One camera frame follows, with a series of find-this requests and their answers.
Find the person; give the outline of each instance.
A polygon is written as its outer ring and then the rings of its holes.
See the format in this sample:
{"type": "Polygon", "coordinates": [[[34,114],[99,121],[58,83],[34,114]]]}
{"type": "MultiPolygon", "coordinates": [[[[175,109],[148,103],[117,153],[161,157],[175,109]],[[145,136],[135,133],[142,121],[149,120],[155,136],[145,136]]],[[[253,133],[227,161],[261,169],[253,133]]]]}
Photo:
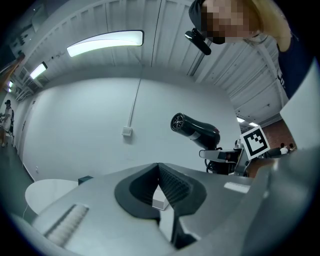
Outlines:
{"type": "Polygon", "coordinates": [[[0,138],[2,139],[2,147],[4,148],[6,146],[6,133],[9,132],[10,126],[11,126],[11,117],[13,110],[11,108],[11,101],[8,99],[5,103],[6,108],[4,114],[0,113],[0,121],[2,124],[2,127],[0,128],[0,138]]]}
{"type": "Polygon", "coordinates": [[[294,145],[292,143],[289,144],[289,147],[290,147],[290,152],[292,151],[295,151],[296,150],[296,147],[294,147],[294,145]]]}
{"type": "Polygon", "coordinates": [[[281,151],[281,155],[285,155],[288,153],[288,149],[283,142],[280,145],[280,151],[281,151]]]}
{"type": "Polygon", "coordinates": [[[305,47],[305,31],[292,8],[280,0],[195,0],[189,17],[195,28],[214,44],[246,42],[259,34],[276,40],[277,78],[290,99],[305,78],[313,55],[305,47]]]}

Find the white label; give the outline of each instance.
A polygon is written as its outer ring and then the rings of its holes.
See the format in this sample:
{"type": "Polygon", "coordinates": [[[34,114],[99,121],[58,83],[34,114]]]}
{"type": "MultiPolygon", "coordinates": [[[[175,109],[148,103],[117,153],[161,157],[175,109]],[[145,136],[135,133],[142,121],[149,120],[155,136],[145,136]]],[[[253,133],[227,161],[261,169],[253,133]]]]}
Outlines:
{"type": "Polygon", "coordinates": [[[198,132],[194,132],[192,135],[190,135],[188,138],[190,139],[190,140],[196,140],[196,139],[198,139],[200,137],[200,133],[198,133],[198,132]]]}
{"type": "Polygon", "coordinates": [[[270,149],[266,136],[259,125],[241,134],[240,138],[249,160],[262,155],[270,149]]]}
{"type": "Polygon", "coordinates": [[[224,188],[246,194],[249,191],[250,186],[233,182],[227,182],[226,184],[224,184],[224,188]]]}

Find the ceiling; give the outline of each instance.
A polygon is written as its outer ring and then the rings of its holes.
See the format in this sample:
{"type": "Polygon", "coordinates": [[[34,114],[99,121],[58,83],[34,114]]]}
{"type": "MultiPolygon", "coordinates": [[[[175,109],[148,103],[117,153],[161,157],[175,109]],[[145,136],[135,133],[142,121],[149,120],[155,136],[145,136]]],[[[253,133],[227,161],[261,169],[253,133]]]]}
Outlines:
{"type": "Polygon", "coordinates": [[[236,114],[246,120],[240,124],[243,132],[250,129],[250,122],[263,125],[279,120],[277,114],[288,99],[276,79],[279,68],[276,42],[268,37],[253,46],[243,41],[211,44],[211,55],[204,56],[184,36],[193,28],[188,13],[191,3],[191,0],[68,1],[49,16],[25,47],[26,58],[15,72],[22,87],[17,99],[23,100],[54,78],[76,69],[141,63],[175,70],[192,76],[196,83],[224,89],[236,114]],[[68,46],[83,39],[122,30],[143,30],[143,46],[97,49],[73,58],[67,53],[68,46]],[[29,74],[43,61],[48,69],[33,81],[29,74]]]}

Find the fluorescent light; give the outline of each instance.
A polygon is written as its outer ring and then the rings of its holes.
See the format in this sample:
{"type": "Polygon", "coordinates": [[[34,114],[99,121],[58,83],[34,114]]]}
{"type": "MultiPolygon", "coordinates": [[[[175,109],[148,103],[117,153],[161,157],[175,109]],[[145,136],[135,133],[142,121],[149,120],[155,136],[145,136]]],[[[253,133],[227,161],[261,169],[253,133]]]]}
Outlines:
{"type": "Polygon", "coordinates": [[[241,118],[239,118],[239,117],[237,117],[236,119],[238,120],[239,123],[242,123],[242,122],[245,121],[245,120],[243,120],[243,119],[241,119],[241,118]]]}
{"type": "Polygon", "coordinates": [[[43,71],[47,69],[47,65],[42,62],[39,66],[36,67],[36,69],[30,74],[30,77],[32,79],[35,79],[37,76],[39,76],[43,71]]]}
{"type": "Polygon", "coordinates": [[[70,57],[73,57],[96,49],[116,46],[142,46],[143,43],[143,31],[119,31],[101,34],[82,40],[69,46],[67,51],[70,57]]]}

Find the floor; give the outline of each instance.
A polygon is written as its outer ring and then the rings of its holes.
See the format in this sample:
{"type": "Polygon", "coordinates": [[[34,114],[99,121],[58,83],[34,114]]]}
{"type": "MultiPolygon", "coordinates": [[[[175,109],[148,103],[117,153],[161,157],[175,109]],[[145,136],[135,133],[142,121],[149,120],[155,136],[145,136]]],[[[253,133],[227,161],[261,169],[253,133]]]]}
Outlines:
{"type": "Polygon", "coordinates": [[[33,180],[23,168],[16,149],[11,145],[0,147],[1,205],[9,214],[20,217],[24,215],[24,219],[29,223],[37,216],[29,207],[26,209],[25,191],[32,183],[33,180]]]}

